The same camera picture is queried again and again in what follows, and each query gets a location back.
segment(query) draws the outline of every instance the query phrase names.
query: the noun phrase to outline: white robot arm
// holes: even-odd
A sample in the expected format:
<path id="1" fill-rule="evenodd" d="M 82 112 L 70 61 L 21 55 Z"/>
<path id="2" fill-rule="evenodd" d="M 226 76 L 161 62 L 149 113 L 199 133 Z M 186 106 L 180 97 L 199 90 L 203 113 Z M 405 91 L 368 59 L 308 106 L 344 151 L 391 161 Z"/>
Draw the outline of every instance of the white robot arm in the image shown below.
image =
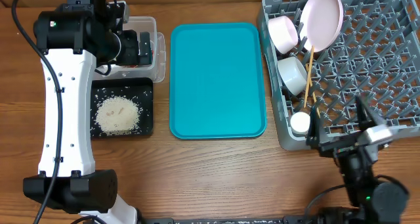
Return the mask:
<path id="1" fill-rule="evenodd" d="M 34 24 L 36 49 L 45 55 L 45 142 L 38 174 L 24 179 L 24 194 L 46 207 L 97 216 L 107 224 L 137 224 L 141 219 L 140 212 L 118 195 L 115 171 L 95 170 L 89 120 L 97 66 L 151 64 L 148 34 L 141 34 L 147 44 L 139 45 L 138 34 L 122 28 L 128 13 L 123 1 L 67 0 L 55 11 L 42 12 Z M 62 136 L 59 144 L 57 131 Z"/>

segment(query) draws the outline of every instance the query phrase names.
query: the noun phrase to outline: small white cup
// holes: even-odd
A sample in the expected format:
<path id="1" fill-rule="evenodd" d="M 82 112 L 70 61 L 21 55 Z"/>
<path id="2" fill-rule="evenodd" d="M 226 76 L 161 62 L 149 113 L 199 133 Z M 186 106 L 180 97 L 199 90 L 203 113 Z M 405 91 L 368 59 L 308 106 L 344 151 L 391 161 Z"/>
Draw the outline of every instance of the small white cup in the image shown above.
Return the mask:
<path id="1" fill-rule="evenodd" d="M 306 135 L 310 126 L 310 116 L 306 112 L 297 112 L 290 118 L 292 132 L 297 135 Z"/>
<path id="2" fill-rule="evenodd" d="M 297 31 L 292 21 L 281 16 L 268 21 L 268 33 L 281 54 L 286 54 L 298 43 Z"/>
<path id="3" fill-rule="evenodd" d="M 306 88 L 308 74 L 296 57 L 289 57 L 277 62 L 277 69 L 287 89 L 298 95 Z"/>

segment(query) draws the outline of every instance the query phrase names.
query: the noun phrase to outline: rice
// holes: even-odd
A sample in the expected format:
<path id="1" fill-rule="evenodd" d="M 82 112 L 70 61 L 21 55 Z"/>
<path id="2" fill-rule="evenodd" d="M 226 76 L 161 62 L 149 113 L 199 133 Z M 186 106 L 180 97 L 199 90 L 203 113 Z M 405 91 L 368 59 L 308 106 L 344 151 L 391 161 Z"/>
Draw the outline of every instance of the rice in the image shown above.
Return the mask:
<path id="1" fill-rule="evenodd" d="M 98 105 L 96 123 L 108 135 L 127 135 L 138 129 L 138 118 L 142 108 L 124 97 L 112 97 Z"/>

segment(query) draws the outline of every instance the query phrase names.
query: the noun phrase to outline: pink plate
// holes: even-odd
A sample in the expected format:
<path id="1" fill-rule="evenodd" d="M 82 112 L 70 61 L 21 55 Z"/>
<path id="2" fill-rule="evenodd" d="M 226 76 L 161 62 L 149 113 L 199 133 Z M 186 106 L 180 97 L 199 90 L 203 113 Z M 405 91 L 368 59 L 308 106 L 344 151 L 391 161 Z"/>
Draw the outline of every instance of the pink plate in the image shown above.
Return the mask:
<path id="1" fill-rule="evenodd" d="M 304 6 L 301 23 L 301 39 L 307 37 L 304 47 L 314 52 L 328 48 L 336 40 L 343 25 L 343 4 L 341 0 L 308 0 Z"/>

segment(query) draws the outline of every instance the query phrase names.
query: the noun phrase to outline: white bowl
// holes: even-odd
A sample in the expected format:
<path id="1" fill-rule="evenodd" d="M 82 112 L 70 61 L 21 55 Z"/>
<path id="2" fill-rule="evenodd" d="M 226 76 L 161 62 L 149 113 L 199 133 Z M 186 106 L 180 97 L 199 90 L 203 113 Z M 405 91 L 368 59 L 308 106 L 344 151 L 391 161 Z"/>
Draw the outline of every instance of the white bowl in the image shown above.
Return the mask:
<path id="1" fill-rule="evenodd" d="M 287 89 L 298 95 L 306 88 L 308 74 L 302 63 L 296 57 L 289 57 L 277 62 L 277 70 Z"/>
<path id="2" fill-rule="evenodd" d="M 308 0 L 304 6 L 300 37 L 307 37 L 304 48 L 320 52 L 336 40 L 343 25 L 343 4 L 341 0 Z"/>
<path id="3" fill-rule="evenodd" d="M 292 50 L 299 41 L 295 25 L 286 16 L 268 20 L 268 33 L 281 54 Z"/>

